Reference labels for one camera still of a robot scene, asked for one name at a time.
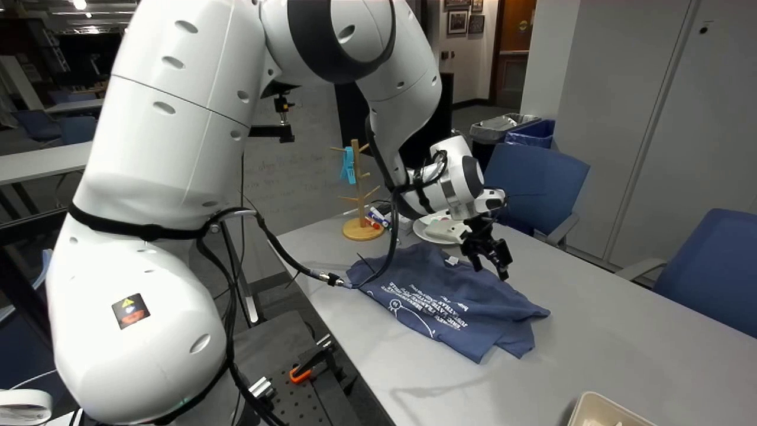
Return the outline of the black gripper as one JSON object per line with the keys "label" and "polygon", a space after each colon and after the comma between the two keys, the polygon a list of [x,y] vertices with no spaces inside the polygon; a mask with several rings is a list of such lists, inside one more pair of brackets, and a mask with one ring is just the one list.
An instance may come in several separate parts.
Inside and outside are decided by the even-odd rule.
{"label": "black gripper", "polygon": [[482,271],[482,259],[487,259],[494,268],[502,282],[506,282],[509,266],[512,266],[512,252],[505,239],[493,236],[493,222],[487,217],[471,217],[466,221],[471,227],[471,234],[461,243],[461,254],[471,261],[474,271]]}

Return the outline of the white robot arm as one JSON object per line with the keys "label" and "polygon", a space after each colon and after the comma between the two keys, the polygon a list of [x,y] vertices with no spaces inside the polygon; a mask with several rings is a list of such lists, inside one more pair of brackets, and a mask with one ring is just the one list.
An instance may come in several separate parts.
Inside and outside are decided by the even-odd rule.
{"label": "white robot arm", "polygon": [[502,209],[461,137],[422,143],[443,81],[406,0],[140,0],[47,271],[55,366],[100,424],[151,424],[233,366],[212,295],[176,259],[235,214],[229,185],[274,82],[350,82],[399,215],[471,254]]}

